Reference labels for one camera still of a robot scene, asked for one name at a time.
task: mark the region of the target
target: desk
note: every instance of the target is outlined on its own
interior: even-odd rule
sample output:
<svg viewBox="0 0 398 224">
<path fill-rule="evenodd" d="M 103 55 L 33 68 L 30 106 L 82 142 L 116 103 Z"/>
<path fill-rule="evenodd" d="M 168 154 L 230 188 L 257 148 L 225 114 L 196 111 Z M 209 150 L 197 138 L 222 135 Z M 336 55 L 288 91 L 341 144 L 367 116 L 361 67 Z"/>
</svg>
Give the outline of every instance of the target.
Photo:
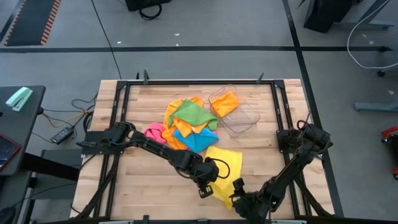
<svg viewBox="0 0 398 224">
<path fill-rule="evenodd" d="M 11 107 L 7 106 L 6 101 L 18 91 L 21 86 L 0 88 L 0 110 L 3 112 L 3 115 L 0 117 L 0 133 L 21 146 L 19 152 L 12 158 L 7 166 L 0 170 L 0 176 L 13 175 L 19 170 L 30 134 L 32 133 L 36 121 L 37 113 L 42 104 L 45 87 L 27 87 L 33 90 L 33 93 L 19 112 L 13 111 Z"/>
<path fill-rule="evenodd" d="M 284 80 L 293 122 L 305 119 L 308 114 L 300 80 Z M 109 127 L 117 81 L 103 80 L 98 92 L 96 108 L 91 124 L 92 131 L 103 131 Z M 209 110 L 208 97 L 224 85 L 134 85 L 129 89 L 126 121 L 143 131 L 156 121 L 163 122 L 167 105 L 179 98 L 202 97 L 204 108 Z M 270 85 L 235 85 L 240 94 L 260 113 L 261 118 L 251 129 L 238 138 L 231 138 L 219 124 L 219 142 L 215 145 L 224 149 L 243 152 L 241 176 L 247 191 L 259 190 L 262 184 L 285 166 L 278 150 L 275 132 L 278 129 L 275 107 Z M 118 103 L 116 121 L 120 120 L 124 89 Z M 282 110 L 284 126 L 287 120 Z M 82 210 L 98 188 L 103 156 L 97 155 L 87 163 L 78 180 L 73 207 Z M 315 159 L 304 170 L 308 189 L 330 213 L 333 212 L 322 162 Z M 107 193 L 103 196 L 100 215 L 104 215 Z M 303 206 L 298 195 L 300 211 Z M 149 215 L 151 220 L 196 220 L 240 219 L 234 210 L 228 211 L 223 202 L 210 196 L 201 199 L 196 185 L 181 178 L 169 163 L 138 148 L 128 148 L 119 159 L 119 169 L 114 192 L 112 220 L 142 220 Z M 289 191 L 273 218 L 293 218 Z"/>
</svg>

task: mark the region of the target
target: clear plastic container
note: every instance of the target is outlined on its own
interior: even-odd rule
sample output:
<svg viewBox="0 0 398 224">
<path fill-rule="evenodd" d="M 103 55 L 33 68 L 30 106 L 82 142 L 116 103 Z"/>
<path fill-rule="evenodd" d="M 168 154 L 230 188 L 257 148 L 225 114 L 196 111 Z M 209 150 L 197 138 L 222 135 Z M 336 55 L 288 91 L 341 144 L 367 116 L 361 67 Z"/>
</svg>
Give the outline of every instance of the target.
<svg viewBox="0 0 398 224">
<path fill-rule="evenodd" d="M 239 105 L 223 118 L 216 112 L 211 102 L 231 92 Z M 221 125 L 232 137 L 237 137 L 260 120 L 260 114 L 254 111 L 244 98 L 238 93 L 234 85 L 226 85 L 209 96 L 210 110 L 218 118 Z"/>
</svg>

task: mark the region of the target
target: wooden tabletop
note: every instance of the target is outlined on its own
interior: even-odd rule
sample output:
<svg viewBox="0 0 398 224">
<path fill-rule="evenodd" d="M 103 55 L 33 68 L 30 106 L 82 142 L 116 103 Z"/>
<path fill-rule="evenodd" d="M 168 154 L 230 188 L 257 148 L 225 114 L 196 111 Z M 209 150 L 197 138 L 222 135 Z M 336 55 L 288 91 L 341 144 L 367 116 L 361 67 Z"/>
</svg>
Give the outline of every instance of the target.
<svg viewBox="0 0 398 224">
<path fill-rule="evenodd" d="M 116 80 L 103 80 L 96 101 L 92 131 L 102 131 L 109 126 Z M 305 119 L 308 114 L 300 80 L 285 80 L 287 97 L 293 122 Z M 163 123 L 167 105 L 177 99 L 199 96 L 209 110 L 208 97 L 222 85 L 146 85 L 132 86 L 129 95 L 126 121 L 143 131 L 152 122 Z M 260 120 L 238 138 L 232 138 L 219 124 L 220 140 L 215 146 L 243 153 L 241 177 L 246 191 L 259 190 L 263 183 L 278 174 L 285 166 L 278 150 L 275 131 L 277 121 L 269 85 L 235 85 L 251 107 L 260 113 Z M 279 103 L 282 106 L 280 92 Z M 122 103 L 119 104 L 120 119 Z M 287 127 L 282 110 L 284 127 Z M 73 207 L 82 210 L 98 188 L 103 156 L 97 155 L 80 172 Z M 308 189 L 323 208 L 333 213 L 330 194 L 322 162 L 315 159 L 304 170 Z M 108 193 L 104 193 L 101 214 L 104 214 Z M 300 211 L 304 215 L 301 194 L 297 194 Z M 131 147 L 120 158 L 118 178 L 113 202 L 112 220 L 142 220 L 149 215 L 151 220 L 193 219 L 239 219 L 235 211 L 227 210 L 224 203 L 213 196 L 201 199 L 198 188 L 191 180 L 181 178 L 174 168 L 143 149 Z M 293 218 L 289 191 L 273 218 Z"/>
</svg>

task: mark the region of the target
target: blue cloth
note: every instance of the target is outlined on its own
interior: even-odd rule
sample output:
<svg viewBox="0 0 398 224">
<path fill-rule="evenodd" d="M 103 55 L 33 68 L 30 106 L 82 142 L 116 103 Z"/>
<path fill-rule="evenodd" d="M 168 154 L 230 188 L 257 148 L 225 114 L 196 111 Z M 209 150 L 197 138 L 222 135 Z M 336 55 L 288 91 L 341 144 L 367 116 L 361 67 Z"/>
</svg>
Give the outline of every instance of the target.
<svg viewBox="0 0 398 224">
<path fill-rule="evenodd" d="M 218 136 L 207 128 L 203 128 L 199 134 L 191 132 L 186 138 L 182 137 L 178 129 L 173 135 L 195 153 L 202 152 L 208 146 L 218 142 Z"/>
</svg>

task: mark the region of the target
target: microfiber towel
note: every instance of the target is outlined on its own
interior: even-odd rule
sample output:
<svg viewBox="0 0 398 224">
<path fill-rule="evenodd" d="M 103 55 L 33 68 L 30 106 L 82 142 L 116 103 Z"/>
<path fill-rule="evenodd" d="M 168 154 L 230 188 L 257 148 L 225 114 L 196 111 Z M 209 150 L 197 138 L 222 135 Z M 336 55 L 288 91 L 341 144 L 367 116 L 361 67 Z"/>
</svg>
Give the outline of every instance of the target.
<svg viewBox="0 0 398 224">
<path fill-rule="evenodd" d="M 181 135 L 178 129 L 173 134 L 195 153 L 202 152 L 202 150 L 218 141 L 218 136 L 206 128 L 203 128 L 199 134 L 191 133 L 186 138 Z"/>
<path fill-rule="evenodd" d="M 186 138 L 192 131 L 200 133 L 204 127 L 214 131 L 217 128 L 218 118 L 200 105 L 186 99 L 169 116 L 169 127 L 172 124 L 175 124 L 181 135 Z"/>
<path fill-rule="evenodd" d="M 218 116 L 223 118 L 239 106 L 239 100 L 233 92 L 229 91 L 222 97 L 212 100 L 211 106 L 216 111 Z"/>
<path fill-rule="evenodd" d="M 203 100 L 200 97 L 191 97 L 189 100 L 196 103 L 198 106 L 203 106 Z M 163 127 L 165 131 L 162 133 L 162 137 L 166 139 L 167 144 L 173 149 L 186 149 L 187 146 L 180 142 L 176 137 L 174 137 L 173 132 L 177 129 L 175 124 L 170 123 L 169 116 L 174 113 L 174 111 L 184 102 L 183 99 L 175 100 L 167 106 L 166 112 L 164 114 Z"/>
<path fill-rule="evenodd" d="M 159 143 L 166 143 L 166 140 L 162 138 L 162 132 L 164 131 L 163 125 L 158 122 L 153 122 L 147 129 L 144 131 L 144 135 L 150 139 L 153 139 Z"/>
<path fill-rule="evenodd" d="M 234 194 L 233 182 L 241 176 L 243 154 L 242 152 L 210 146 L 206 151 L 206 157 L 220 159 L 229 165 L 229 176 L 225 179 L 217 178 L 216 182 L 210 182 L 210 186 L 214 191 L 213 196 L 224 201 L 225 206 L 230 210 L 232 202 L 229 196 Z M 215 162 L 219 169 L 218 175 L 226 177 L 228 175 L 228 167 L 223 162 Z"/>
</svg>

